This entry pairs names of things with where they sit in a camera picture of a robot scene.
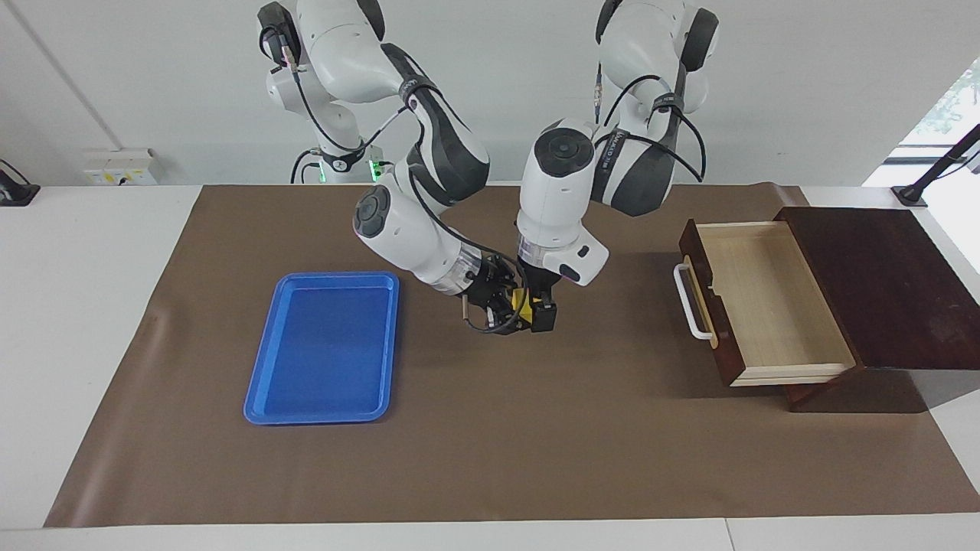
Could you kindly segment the wooden drawer with white handle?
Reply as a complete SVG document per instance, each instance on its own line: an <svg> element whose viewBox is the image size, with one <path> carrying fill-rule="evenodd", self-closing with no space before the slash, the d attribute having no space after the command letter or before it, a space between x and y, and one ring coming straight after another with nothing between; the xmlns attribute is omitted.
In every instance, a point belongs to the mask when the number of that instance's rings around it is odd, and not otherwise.
<svg viewBox="0 0 980 551"><path fill-rule="evenodd" d="M857 365L787 223L697 223L673 282L728 387L826 383Z"/></svg>

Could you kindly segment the brown table mat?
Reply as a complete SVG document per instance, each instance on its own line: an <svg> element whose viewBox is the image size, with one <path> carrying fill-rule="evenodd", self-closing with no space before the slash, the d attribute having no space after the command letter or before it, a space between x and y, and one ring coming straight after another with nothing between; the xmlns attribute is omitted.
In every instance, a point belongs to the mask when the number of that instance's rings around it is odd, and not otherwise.
<svg viewBox="0 0 980 551"><path fill-rule="evenodd" d="M380 271L361 186L207 186L60 486L46 527L928 515L980 510L927 412L789 412L735 390L686 327L686 220L756 222L794 186L676 186L646 217L592 210L612 258L559 290L549 334L476 334L402 273L380 419L243 415L276 283Z"/></svg>

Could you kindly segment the blue plastic tray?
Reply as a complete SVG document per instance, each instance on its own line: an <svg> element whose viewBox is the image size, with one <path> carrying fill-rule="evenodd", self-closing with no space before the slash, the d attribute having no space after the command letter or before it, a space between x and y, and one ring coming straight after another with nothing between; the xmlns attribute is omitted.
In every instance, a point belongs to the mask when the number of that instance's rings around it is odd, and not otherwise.
<svg viewBox="0 0 980 551"><path fill-rule="evenodd" d="M252 425L369 423L390 405L400 282L386 271L277 282L243 402Z"/></svg>

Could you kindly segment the dark wooden cabinet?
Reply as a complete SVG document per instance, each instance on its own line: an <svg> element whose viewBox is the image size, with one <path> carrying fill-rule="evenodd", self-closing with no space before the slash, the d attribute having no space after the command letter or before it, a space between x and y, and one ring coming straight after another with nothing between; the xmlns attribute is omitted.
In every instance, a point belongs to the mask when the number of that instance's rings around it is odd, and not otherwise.
<svg viewBox="0 0 980 551"><path fill-rule="evenodd" d="M918 414L980 390L980 303L909 210L783 208L854 367L788 385L805 414Z"/></svg>

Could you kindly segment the bright window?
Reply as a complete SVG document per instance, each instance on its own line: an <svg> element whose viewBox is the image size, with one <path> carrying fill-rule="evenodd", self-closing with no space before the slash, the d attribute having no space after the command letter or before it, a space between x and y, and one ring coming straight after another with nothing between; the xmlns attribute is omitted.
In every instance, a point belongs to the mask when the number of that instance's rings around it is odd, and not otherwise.
<svg viewBox="0 0 980 551"><path fill-rule="evenodd" d="M908 185L980 123L980 56L942 94L862 184Z"/></svg>

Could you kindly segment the black table clamp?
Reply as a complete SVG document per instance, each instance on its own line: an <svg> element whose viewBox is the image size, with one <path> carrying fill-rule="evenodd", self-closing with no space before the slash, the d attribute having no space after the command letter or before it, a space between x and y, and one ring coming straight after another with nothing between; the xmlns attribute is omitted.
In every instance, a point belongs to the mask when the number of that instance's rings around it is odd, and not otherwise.
<svg viewBox="0 0 980 551"><path fill-rule="evenodd" d="M14 165L0 158L0 207L28 206L40 191Z"/></svg>

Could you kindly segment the white wall socket box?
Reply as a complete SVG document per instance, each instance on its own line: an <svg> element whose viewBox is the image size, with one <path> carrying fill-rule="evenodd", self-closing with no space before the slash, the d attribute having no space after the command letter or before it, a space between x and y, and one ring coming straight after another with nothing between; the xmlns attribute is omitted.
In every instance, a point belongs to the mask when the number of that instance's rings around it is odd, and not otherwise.
<svg viewBox="0 0 980 551"><path fill-rule="evenodd" d="M83 174L88 185L151 186L161 184L160 165L148 148L118 151L83 150Z"/></svg>

